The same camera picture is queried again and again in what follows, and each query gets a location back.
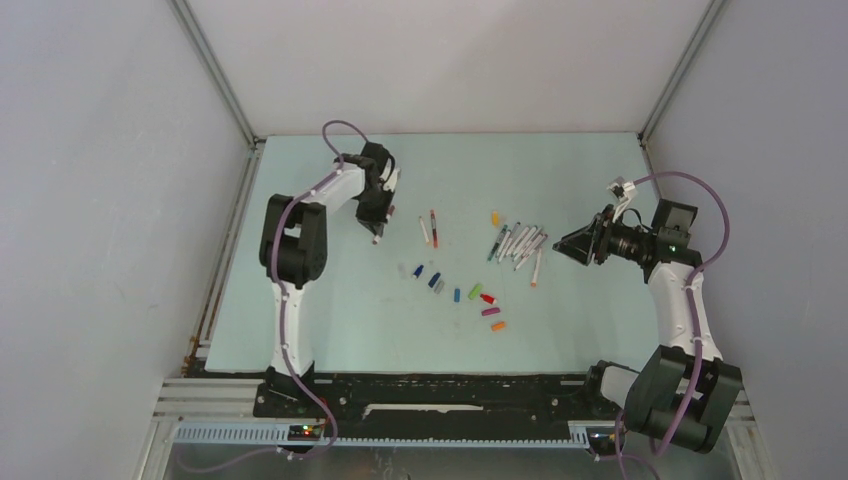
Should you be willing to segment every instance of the pen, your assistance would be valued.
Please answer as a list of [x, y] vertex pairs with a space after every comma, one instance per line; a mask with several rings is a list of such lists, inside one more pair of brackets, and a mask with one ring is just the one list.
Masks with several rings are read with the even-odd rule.
[[430, 225], [433, 226], [433, 248], [439, 248], [439, 237], [436, 235], [436, 212], [430, 210]]
[[380, 224], [377, 226], [377, 234], [374, 235], [374, 238], [371, 240], [372, 245], [377, 245], [380, 243], [380, 239], [383, 238], [383, 229], [385, 228], [384, 224]]
[[430, 288], [435, 287], [435, 286], [436, 286], [436, 282], [438, 282], [438, 281], [439, 281], [439, 277], [441, 277], [441, 276], [442, 276], [442, 274], [441, 274], [441, 273], [436, 272], [436, 274], [435, 274], [435, 275], [433, 275], [433, 277], [432, 277], [432, 278], [430, 278], [430, 281], [429, 281], [429, 282], [427, 282], [427, 286], [429, 286]]
[[510, 247], [512, 247], [513, 240], [515, 240], [514, 237], [508, 238], [504, 243], [501, 244], [501, 248], [503, 248], [503, 250], [501, 250], [500, 248], [498, 249], [498, 263], [501, 263], [503, 261], [503, 257], [506, 255], [506, 251], [509, 250]]
[[542, 264], [542, 247], [539, 247], [538, 252], [536, 253], [536, 268], [533, 269], [533, 280], [530, 282], [531, 287], [536, 286], [536, 282], [539, 281], [539, 266]]
[[530, 227], [524, 227], [524, 229], [521, 230], [521, 233], [517, 237], [515, 237], [515, 241], [512, 242], [512, 245], [510, 245], [509, 250], [507, 250], [507, 252], [506, 252], [507, 257], [512, 255], [512, 253], [515, 251], [515, 247], [518, 246], [518, 242], [524, 240], [524, 236], [527, 235], [527, 232], [529, 230], [530, 230]]
[[530, 243], [530, 246], [527, 247], [526, 251], [521, 255], [521, 257], [525, 258], [525, 257], [529, 257], [529, 256], [533, 255], [533, 253], [535, 253], [536, 248], [541, 247], [542, 243], [544, 243], [545, 240], [547, 240], [547, 239], [548, 239], [547, 233], [542, 233], [541, 235], [537, 236], [533, 240], [533, 242]]
[[430, 245], [430, 237], [427, 236], [427, 227], [424, 226], [424, 218], [418, 217], [418, 223], [421, 224], [421, 233], [424, 234], [424, 243]]
[[536, 233], [536, 230], [538, 230], [538, 228], [534, 225], [532, 228], [530, 228], [530, 231], [527, 233], [527, 235], [521, 240], [521, 243], [519, 243], [518, 246], [515, 247], [515, 250], [513, 250], [512, 252], [512, 256], [514, 258], [518, 258], [518, 254], [524, 250], [524, 247], [526, 247], [528, 243], [530, 243], [530, 239], [533, 238], [533, 234]]
[[498, 263], [501, 263], [501, 260], [503, 260], [504, 253], [506, 253], [506, 249], [509, 248], [510, 245], [512, 245], [510, 235], [512, 235], [513, 232], [517, 232], [518, 227], [520, 226], [521, 222], [516, 222], [514, 227], [506, 231], [506, 236], [504, 236], [504, 240], [503, 242], [501, 242], [501, 246], [498, 247], [498, 252], [495, 254], [495, 256], [498, 257]]
[[498, 234], [498, 239], [495, 240], [495, 245], [492, 247], [492, 251], [489, 252], [489, 259], [487, 261], [489, 261], [489, 262], [492, 261], [492, 257], [495, 256], [495, 252], [497, 252], [498, 247], [501, 246], [501, 242], [503, 241], [503, 238], [506, 235], [506, 229], [507, 229], [506, 225], [504, 225], [503, 228], [501, 228], [501, 232]]
[[527, 262], [527, 259], [528, 259], [528, 258], [530, 258], [530, 257], [522, 257], [522, 258], [521, 258], [521, 261], [520, 261], [520, 262], [518, 262], [518, 265], [516, 265], [516, 266], [515, 266], [515, 268], [513, 269], [513, 271], [514, 271], [514, 272], [517, 272], [517, 271], [518, 271], [518, 269], [519, 269], [519, 268], [521, 268], [521, 266], [522, 266], [522, 265], [524, 265], [524, 263], [526, 263], [526, 262]]

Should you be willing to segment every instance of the marker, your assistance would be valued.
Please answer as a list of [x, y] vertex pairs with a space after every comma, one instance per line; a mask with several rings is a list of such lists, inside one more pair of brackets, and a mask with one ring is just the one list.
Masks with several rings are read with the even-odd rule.
[[506, 236], [504, 237], [503, 243], [501, 243], [501, 248], [498, 249], [498, 263], [501, 263], [501, 260], [503, 260], [506, 251], [512, 245], [514, 237], [512, 237], [511, 235], [513, 233], [518, 232], [519, 227], [521, 227], [521, 222], [515, 222], [515, 225], [512, 226], [512, 229], [506, 231]]
[[527, 235], [527, 231], [529, 231], [529, 230], [530, 230], [530, 227], [524, 227], [524, 229], [521, 230], [521, 233], [517, 237], [515, 237], [515, 241], [512, 242], [512, 246], [510, 246], [509, 250], [507, 250], [507, 252], [506, 252], [507, 257], [512, 255], [512, 253], [515, 251], [515, 247], [518, 246], [518, 242], [521, 242], [522, 240], [524, 240], [524, 236]]
[[495, 240], [495, 245], [492, 247], [492, 251], [489, 252], [489, 259], [488, 259], [489, 262], [492, 261], [492, 257], [495, 256], [495, 252], [498, 251], [498, 247], [501, 246], [501, 242], [503, 241], [503, 238], [506, 235], [506, 228], [507, 228], [506, 225], [504, 225], [503, 228], [501, 228], [501, 232], [498, 234], [498, 239]]
[[424, 226], [424, 218], [418, 217], [418, 223], [421, 224], [421, 233], [424, 234], [424, 243], [430, 245], [430, 237], [427, 236], [427, 227]]
[[545, 243], [545, 240], [547, 240], [547, 239], [548, 239], [547, 233], [542, 233], [541, 235], [537, 235], [536, 238], [533, 239], [533, 241], [530, 243], [530, 246], [525, 249], [524, 254], [522, 254], [521, 257], [522, 258], [529, 257], [530, 255], [533, 255], [534, 253], [536, 253], [536, 248], [538, 248], [539, 245]]
[[530, 258], [530, 257], [521, 257], [521, 261], [518, 262], [518, 265], [516, 265], [515, 268], [512, 271], [517, 272], [518, 269], [521, 268], [521, 266], [524, 265], [525, 262], [527, 262], [528, 258]]
[[483, 284], [482, 283], [478, 283], [477, 285], [474, 285], [474, 288], [471, 289], [471, 293], [468, 294], [468, 299], [474, 300], [474, 297], [476, 297], [480, 293], [480, 290], [483, 290]]
[[538, 248], [536, 253], [536, 267], [533, 269], [533, 280], [530, 281], [530, 286], [535, 287], [539, 281], [539, 266], [542, 265], [542, 247]]
[[500, 258], [501, 254], [503, 254], [505, 245], [509, 244], [509, 235], [512, 233], [512, 230], [507, 230], [506, 235], [504, 235], [504, 240], [501, 242], [501, 246], [498, 247], [498, 251], [495, 253], [495, 256]]
[[433, 226], [433, 248], [439, 248], [439, 237], [436, 235], [436, 212], [430, 210], [430, 225]]
[[502, 251], [498, 254], [498, 263], [501, 263], [501, 261], [503, 261], [503, 257], [504, 257], [504, 255], [506, 254], [506, 251], [507, 251], [507, 250], [509, 250], [509, 247], [511, 247], [511, 246], [512, 246], [512, 241], [513, 241], [513, 240], [515, 240], [515, 239], [514, 239], [514, 238], [509, 238], [509, 239], [507, 239], [507, 241], [506, 241], [506, 242], [504, 242], [504, 248], [503, 248], [503, 250], [502, 250]]
[[533, 234], [536, 233], [536, 230], [538, 230], [536, 226], [530, 228], [530, 231], [527, 232], [527, 235], [524, 237], [524, 239], [521, 240], [521, 243], [519, 243], [518, 246], [515, 247], [515, 250], [512, 252], [513, 258], [518, 258], [518, 254], [521, 253], [522, 250], [524, 250], [524, 247], [527, 246], [528, 243], [530, 243], [530, 239], [533, 237]]

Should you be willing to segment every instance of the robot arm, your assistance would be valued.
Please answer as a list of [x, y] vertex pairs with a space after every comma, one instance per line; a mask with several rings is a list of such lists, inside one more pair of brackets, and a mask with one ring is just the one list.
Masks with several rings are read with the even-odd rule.
[[[373, 236], [375, 245], [388, 223], [400, 169], [382, 145], [367, 142], [360, 155], [343, 155], [344, 164], [335, 177], [298, 203], [286, 219], [286, 230], [277, 252], [277, 275], [283, 283], [271, 282], [275, 312], [285, 308], [285, 339], [288, 358], [294, 373], [303, 376], [313, 365], [312, 347], [306, 324], [301, 322], [302, 299], [310, 282], [318, 279], [327, 261], [327, 216], [335, 213], [348, 200], [359, 204], [356, 218]], [[265, 226], [259, 250], [259, 261], [271, 278], [271, 248], [277, 224], [292, 197], [274, 195], [268, 201]], [[299, 236], [292, 230], [300, 228]], [[274, 322], [274, 338], [279, 339], [281, 322]], [[274, 342], [267, 381], [276, 391], [295, 397], [299, 390], [291, 384], [279, 341]]]
[[[702, 366], [693, 398], [672, 443], [709, 452], [742, 388], [737, 367], [722, 361], [715, 346], [701, 295], [703, 274], [690, 287], [686, 279], [701, 265], [701, 255], [688, 248], [697, 208], [660, 200], [650, 228], [624, 225], [622, 215], [635, 196], [632, 183], [618, 179], [609, 190], [618, 205], [608, 205], [592, 222], [566, 235], [553, 248], [584, 265], [603, 264], [610, 255], [638, 264], [654, 298], [660, 346], [641, 372], [600, 362], [589, 372], [590, 388], [625, 411], [625, 425], [652, 438], [662, 438], [680, 405], [680, 382], [692, 377], [695, 342], [700, 341]], [[700, 337], [695, 338], [687, 289], [694, 294]]]

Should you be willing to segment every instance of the purple cable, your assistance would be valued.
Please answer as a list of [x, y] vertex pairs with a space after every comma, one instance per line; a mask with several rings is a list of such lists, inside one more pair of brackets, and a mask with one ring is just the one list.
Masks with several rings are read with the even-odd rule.
[[[599, 462], [608, 462], [608, 461], [617, 461], [618, 460], [618, 455], [605, 455], [605, 456], [598, 455], [598, 453], [595, 452], [595, 449], [593, 449], [591, 445], [589, 446], [589, 453], [592, 454], [593, 457], [595, 457], [595, 461], [599, 461]], [[621, 458], [639, 462], [640, 464], [642, 464], [645, 468], [647, 468], [651, 472], [651, 474], [654, 476], [654, 478], [656, 480], [661, 480], [660, 474], [659, 474], [659, 472], [657, 472], [657, 469], [654, 468], [653, 465], [651, 465], [650, 463], [648, 463], [647, 461], [645, 461], [641, 457], [638, 457], [636, 455], [629, 455], [629, 454], [626, 454], [626, 453], [622, 453]]]
[[177, 454], [177, 456], [174, 460], [177, 462], [177, 465], [179, 465], [180, 468], [182, 468], [183, 470], [185, 470], [188, 473], [198, 473], [198, 474], [199, 473], [213, 473], [213, 472], [219, 472], [221, 470], [224, 470], [225, 468], [230, 468], [233, 465], [241, 462], [242, 460], [246, 460], [246, 459], [248, 459], [248, 458], [250, 458], [254, 455], [260, 455], [260, 454], [263, 454], [263, 453], [273, 453], [273, 452], [276, 452], [276, 451], [277, 451], [277, 447], [257, 448], [255, 450], [245, 452], [245, 453], [239, 455], [238, 457], [232, 458], [230, 460], [227, 460], [224, 463], [221, 463], [219, 465], [214, 465], [212, 467], [192, 467], [191, 465], [186, 465], [185, 463], [183, 463], [182, 453]]
[[[718, 260], [718, 257], [724, 253], [725, 248], [727, 248], [727, 241], [730, 239], [730, 216], [727, 214], [727, 208], [724, 206], [724, 202], [721, 201], [721, 197], [718, 196], [715, 190], [711, 186], [707, 184], [707, 182], [701, 180], [700, 178], [690, 175], [688, 173], [677, 172], [677, 171], [669, 171], [669, 172], [659, 172], [654, 173], [652, 175], [648, 175], [646, 177], [642, 177], [633, 182], [633, 185], [639, 185], [640, 183], [647, 182], [648, 180], [652, 180], [655, 178], [662, 177], [682, 177], [689, 181], [695, 182], [710, 196], [713, 197], [716, 204], [718, 205], [719, 210], [721, 210], [721, 217], [724, 221], [724, 237], [721, 240], [721, 246], [718, 247], [716, 253], [713, 254], [712, 257], [707, 259], [704, 263], [696, 267], [689, 273], [689, 276], [686, 277], [686, 286], [691, 287], [692, 282], [695, 280], [695, 277], [698, 276], [699, 273], [703, 272], [710, 264]], [[695, 293], [691, 288], [687, 288], [686, 297], [689, 301], [689, 310], [692, 312], [692, 333], [695, 338], [700, 338], [701, 336], [701, 321], [698, 318], [698, 309], [695, 305]], [[686, 392], [683, 394], [683, 399], [680, 401], [680, 406], [677, 408], [677, 412], [674, 414], [674, 419], [671, 422], [671, 425], [668, 426], [668, 430], [666, 430], [665, 435], [663, 436], [662, 443], [657, 448], [654, 448], [653, 439], [651, 439], [651, 450], [655, 455], [660, 456], [663, 455], [666, 450], [668, 450], [669, 445], [671, 444], [671, 439], [674, 437], [674, 433], [677, 431], [677, 427], [680, 426], [680, 422], [683, 421], [683, 416], [686, 414], [686, 409], [689, 407], [689, 403], [692, 401], [692, 397], [695, 394], [695, 387], [698, 384], [698, 378], [701, 376], [701, 364], [703, 362], [704, 351], [703, 345], [701, 342], [695, 342], [695, 364], [692, 367], [692, 376], [689, 379], [689, 385], [686, 387]]]
[[294, 383], [298, 386], [298, 388], [300, 388], [303, 393], [306, 394], [307, 397], [309, 397], [313, 402], [315, 402], [316, 404], [318, 404], [319, 407], [321, 407], [321, 410], [324, 411], [324, 413], [327, 415], [327, 419], [333, 426], [333, 436], [330, 437], [330, 441], [327, 444], [321, 445], [320, 447], [316, 447], [306, 453], [289, 452], [289, 456], [291, 458], [305, 459], [320, 455], [329, 450], [330, 447], [332, 447], [333, 444], [336, 443], [336, 440], [339, 438], [339, 426], [336, 423], [336, 417], [333, 416], [333, 412], [331, 412], [330, 408], [327, 407], [327, 405], [325, 405], [324, 402], [322, 402], [321, 399], [318, 398], [318, 396], [315, 395], [311, 390], [309, 390], [309, 387], [307, 387], [303, 383], [303, 381], [300, 380], [300, 377], [295, 373], [294, 366], [292, 365], [291, 360], [289, 359], [288, 346], [286, 344], [286, 287], [283, 285], [283, 282], [282, 280], [280, 280], [280, 277], [277, 272], [277, 250], [280, 248], [280, 239], [282, 238], [283, 230], [285, 229], [286, 219], [288, 219], [292, 209], [294, 209], [294, 207], [298, 203], [308, 198], [311, 195], [312, 190], [319, 190], [328, 183], [330, 183], [330, 181], [341, 172], [344, 166], [344, 159], [342, 158], [341, 152], [339, 152], [339, 150], [333, 145], [333, 143], [330, 142], [330, 139], [327, 138], [327, 127], [335, 124], [346, 125], [352, 128], [354, 131], [356, 131], [356, 133], [359, 134], [359, 136], [363, 138], [363, 140], [365, 140], [366, 142], [368, 141], [368, 137], [366, 137], [365, 134], [362, 133], [362, 130], [358, 129], [352, 123], [346, 122], [344, 120], [330, 120], [329, 122], [324, 124], [324, 126], [321, 128], [321, 135], [324, 137], [324, 142], [327, 144], [328, 147], [330, 147], [330, 150], [332, 150], [333, 153], [336, 154], [338, 167], [333, 173], [327, 175], [320, 182], [315, 184], [314, 187], [295, 197], [294, 200], [292, 200], [291, 202], [289, 202], [288, 205], [286, 205], [286, 208], [283, 210], [283, 214], [280, 215], [280, 221], [277, 223], [277, 230], [274, 233], [274, 243], [271, 246], [271, 279], [280, 286], [280, 291], [283, 295], [283, 301], [280, 304], [280, 346], [283, 351], [283, 361], [285, 362], [286, 369], [288, 369], [289, 376], [292, 378]]
[[[280, 248], [280, 239], [282, 238], [283, 230], [285, 229], [286, 219], [288, 219], [289, 214], [291, 213], [291, 211], [295, 207], [295, 205], [297, 205], [298, 203], [300, 203], [301, 201], [303, 201], [304, 199], [309, 197], [311, 195], [312, 190], [318, 190], [318, 189], [324, 187], [325, 185], [327, 185], [327, 183], [329, 183], [330, 180], [332, 180], [333, 178], [335, 178], [338, 175], [338, 172], [340, 172], [342, 167], [344, 166], [344, 159], [342, 158], [341, 152], [339, 152], [339, 150], [332, 144], [332, 142], [330, 142], [330, 139], [327, 137], [327, 127], [329, 127], [330, 125], [345, 125], [345, 126], [348, 126], [348, 127], [352, 128], [356, 133], [358, 133], [359, 136], [362, 137], [363, 140], [365, 140], [366, 142], [368, 141], [368, 137], [366, 137], [365, 134], [362, 133], [362, 130], [357, 128], [352, 123], [346, 122], [344, 120], [330, 120], [329, 122], [325, 123], [324, 126], [321, 128], [321, 136], [324, 138], [324, 142], [327, 144], [327, 146], [330, 147], [330, 150], [332, 150], [333, 153], [336, 154], [336, 161], [337, 161], [338, 166], [336, 167], [335, 170], [333, 170], [333, 173], [327, 175], [320, 182], [315, 184], [315, 186], [313, 186], [312, 188], [307, 190], [305, 193], [295, 197], [294, 200], [289, 202], [289, 204], [283, 210], [283, 214], [280, 215], [280, 221], [277, 223], [277, 230], [274, 233], [274, 243], [273, 243], [273, 246], [271, 247], [271, 279], [274, 281], [274, 283], [276, 283], [277, 285], [280, 286], [280, 291], [283, 295], [283, 298], [285, 298], [286, 288], [283, 285], [282, 280], [280, 280], [280, 277], [279, 277], [278, 272], [277, 272], [277, 259], [278, 259], [277, 249]], [[283, 351], [283, 361], [286, 364], [286, 369], [289, 371], [289, 376], [292, 378], [292, 380], [298, 386], [298, 388], [300, 388], [300, 390], [303, 393], [305, 393], [307, 397], [309, 397], [313, 402], [315, 402], [316, 404], [318, 404], [319, 407], [321, 407], [321, 410], [324, 411], [324, 413], [327, 415], [327, 419], [330, 421], [330, 424], [333, 426], [333, 436], [330, 438], [329, 442], [327, 442], [325, 445], [321, 445], [319, 447], [313, 448], [312, 450], [309, 450], [306, 453], [295, 453], [295, 452], [291, 452], [291, 451], [288, 452], [289, 458], [306, 459], [306, 458], [315, 457], [315, 456], [320, 455], [320, 454], [326, 452], [327, 450], [329, 450], [330, 447], [333, 446], [333, 444], [336, 443], [336, 440], [339, 438], [339, 426], [338, 426], [338, 423], [336, 423], [336, 417], [333, 416], [333, 412], [330, 411], [329, 407], [327, 407], [324, 404], [324, 402], [322, 402], [321, 399], [318, 398], [317, 395], [315, 395], [311, 390], [309, 390], [309, 388], [303, 383], [303, 381], [301, 381], [300, 377], [294, 371], [294, 365], [292, 365], [291, 360], [289, 359], [288, 348], [286, 346], [286, 333], [285, 333], [286, 332], [286, 328], [285, 328], [286, 327], [286, 315], [285, 315], [285, 312], [286, 312], [286, 301], [283, 300], [281, 305], [280, 305], [280, 347]], [[226, 462], [224, 462], [220, 465], [215, 465], [215, 466], [212, 466], [212, 467], [205, 467], [205, 468], [196, 468], [196, 467], [186, 465], [186, 464], [183, 463], [182, 458], [179, 455], [176, 457], [176, 462], [177, 462], [177, 465], [179, 465], [180, 468], [182, 468], [183, 470], [185, 470], [189, 473], [212, 473], [212, 472], [217, 472], [217, 471], [223, 470], [225, 468], [229, 468], [229, 467], [241, 462], [242, 460], [253, 457], [254, 455], [259, 455], [259, 454], [263, 454], [263, 453], [271, 453], [271, 452], [276, 452], [276, 451], [277, 451], [277, 447], [258, 448], [256, 450], [251, 450], [247, 453], [243, 453], [242, 455], [239, 455], [238, 457], [235, 457], [231, 460], [228, 460], [228, 461], [226, 461]]]

